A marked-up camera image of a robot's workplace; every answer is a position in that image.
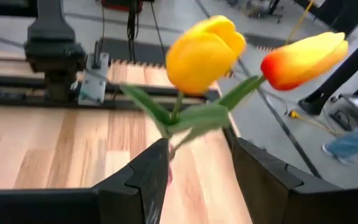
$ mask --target concrete floor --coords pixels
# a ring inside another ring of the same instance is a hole
[[[200,0],[200,2],[208,14],[227,16],[233,20],[237,29],[243,33],[282,39],[288,37],[303,13],[303,9],[300,6],[294,5],[292,1],[282,0],[280,5],[284,6],[284,8],[279,13],[284,16],[281,23],[277,24],[273,18],[261,20],[248,18],[238,9],[228,6],[225,1]],[[94,42],[101,37],[102,32],[100,3],[92,0],[63,0],[63,5],[66,20],[74,28],[77,41],[81,42],[87,51],[92,51]],[[154,9],[164,45],[172,44],[184,30],[189,29],[197,21],[206,18],[204,11],[196,0],[157,0],[154,3]],[[106,37],[127,38],[126,12],[105,10],[105,18],[106,28],[104,34]],[[303,25],[294,35],[294,39],[301,39],[329,30],[328,27],[318,20],[313,22],[313,18],[313,16],[306,17]],[[23,54],[20,44],[26,40],[27,26],[33,20],[28,18],[0,17],[0,50]],[[136,41],[159,44],[150,3],[146,2],[144,4],[139,21],[139,35]],[[351,52],[357,46],[358,36],[355,36],[351,41]],[[246,54],[242,56],[242,61],[251,73],[260,74],[259,65],[266,54],[267,52],[261,52],[255,47],[248,45]],[[238,79],[246,76],[240,66],[236,65],[234,70]],[[293,91],[278,92],[272,89],[268,83],[265,83],[263,88],[287,99],[289,109],[294,109],[297,108],[293,104],[294,102],[309,95],[331,73],[332,71]],[[221,80],[219,85],[223,92],[227,92],[239,82],[238,79]],[[352,93],[357,88],[358,72],[338,90],[338,93]],[[268,100],[272,104],[274,111],[278,114],[278,118],[289,128],[295,137],[295,141],[300,144],[325,180],[344,188],[358,187],[358,155],[355,156],[356,163],[353,166],[339,164],[320,150],[320,145],[332,141],[334,136],[301,121],[287,118],[284,115],[285,105],[281,101],[270,96],[268,96]],[[335,106],[328,103],[325,107],[325,112],[328,113]],[[260,94],[254,93],[250,100],[239,105],[234,110],[233,115],[243,138],[252,140],[259,147],[266,148],[269,153],[283,161],[306,172],[310,172]],[[328,123],[324,114],[316,117],[316,119]]]

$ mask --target yellow tulip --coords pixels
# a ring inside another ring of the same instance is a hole
[[[268,54],[260,68],[277,90],[292,90],[330,70],[347,55],[345,34],[326,32]]]
[[[214,16],[201,21],[170,47],[168,78],[184,93],[202,94],[230,71],[245,46],[244,37],[228,18]]]

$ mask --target wooden table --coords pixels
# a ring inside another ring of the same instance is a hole
[[[0,62],[0,74],[34,75],[22,62]],[[118,62],[109,79],[172,86],[163,68]],[[138,111],[0,106],[0,189],[91,187],[159,138]],[[251,223],[222,131],[183,146],[172,170],[161,223]]]

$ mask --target blue jeans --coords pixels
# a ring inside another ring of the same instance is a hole
[[[358,129],[325,145],[335,156],[346,158],[358,153]]]

